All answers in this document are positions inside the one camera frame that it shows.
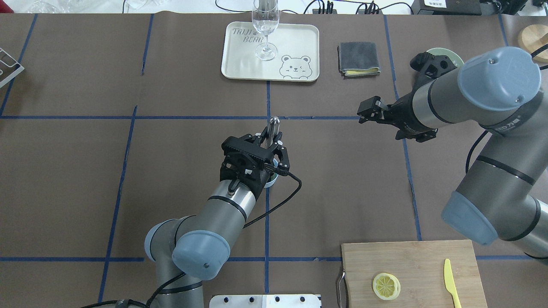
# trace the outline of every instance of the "glass base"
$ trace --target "glass base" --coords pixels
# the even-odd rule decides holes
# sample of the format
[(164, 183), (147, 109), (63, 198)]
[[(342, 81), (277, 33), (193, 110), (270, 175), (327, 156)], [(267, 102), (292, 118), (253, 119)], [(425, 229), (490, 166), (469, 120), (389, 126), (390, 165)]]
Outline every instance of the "glass base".
[(255, 55), (262, 61), (270, 61), (276, 57), (278, 48), (272, 43), (259, 44), (255, 49)]

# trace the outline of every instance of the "yellow plastic knife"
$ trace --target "yellow plastic knife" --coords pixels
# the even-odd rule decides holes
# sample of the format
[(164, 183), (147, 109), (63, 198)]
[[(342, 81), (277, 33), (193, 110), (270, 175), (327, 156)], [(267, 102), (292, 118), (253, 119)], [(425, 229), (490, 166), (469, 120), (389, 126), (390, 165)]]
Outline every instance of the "yellow plastic knife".
[(453, 304), (455, 308), (462, 308), (460, 306), (459, 296), (456, 293), (455, 279), (453, 279), (453, 270), (451, 269), (451, 261), (446, 259), (443, 265), (443, 279), (446, 283), (446, 289), (453, 297)]

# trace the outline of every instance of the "metal rod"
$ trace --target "metal rod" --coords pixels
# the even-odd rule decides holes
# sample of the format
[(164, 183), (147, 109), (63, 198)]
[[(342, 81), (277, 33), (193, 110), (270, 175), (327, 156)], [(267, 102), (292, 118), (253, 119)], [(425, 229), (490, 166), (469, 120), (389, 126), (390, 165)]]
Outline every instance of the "metal rod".
[(270, 118), (269, 121), (269, 128), (267, 131), (267, 138), (266, 138), (266, 147), (270, 147), (272, 145), (272, 142), (274, 140), (274, 137), (279, 132), (279, 118), (276, 116), (273, 116)]

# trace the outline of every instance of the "wooden cutting board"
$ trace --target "wooden cutting board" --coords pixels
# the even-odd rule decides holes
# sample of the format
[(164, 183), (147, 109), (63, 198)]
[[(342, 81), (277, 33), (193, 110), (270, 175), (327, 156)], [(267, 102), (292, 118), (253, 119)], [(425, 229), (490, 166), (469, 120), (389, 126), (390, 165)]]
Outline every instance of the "wooden cutting board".
[[(469, 239), (343, 244), (349, 307), (453, 307), (443, 280), (446, 258), (451, 260), (462, 307), (486, 308), (480, 272)], [(401, 292), (397, 299), (381, 300), (373, 293), (373, 278), (382, 272), (398, 278)]]

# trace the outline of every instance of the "robotic arm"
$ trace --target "robotic arm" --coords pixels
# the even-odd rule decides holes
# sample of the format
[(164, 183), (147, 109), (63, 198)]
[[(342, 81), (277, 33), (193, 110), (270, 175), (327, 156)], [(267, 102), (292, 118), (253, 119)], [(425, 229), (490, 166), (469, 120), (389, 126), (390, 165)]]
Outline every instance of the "robotic arm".
[[(149, 231), (145, 251), (156, 262), (157, 281), (159, 285), (171, 283), (164, 283), (156, 301), (148, 305), (204, 307), (202, 281), (217, 276), (228, 260), (231, 248), (273, 173), (289, 174), (287, 149), (281, 138), (279, 120), (273, 117), (262, 133), (226, 139), (221, 145), (225, 159), (220, 183), (202, 211), (198, 215), (164, 221)], [(279, 161), (277, 167), (275, 156)]]
[(454, 191), (442, 219), (473, 241), (497, 237), (548, 265), (548, 206), (529, 191), (548, 167), (548, 97), (531, 56), (503, 47), (455, 67), (446, 56), (417, 55), (411, 93), (392, 105), (375, 96), (358, 109), (360, 123), (391, 124), (396, 139), (424, 142), (437, 129), (474, 120), (491, 132)]

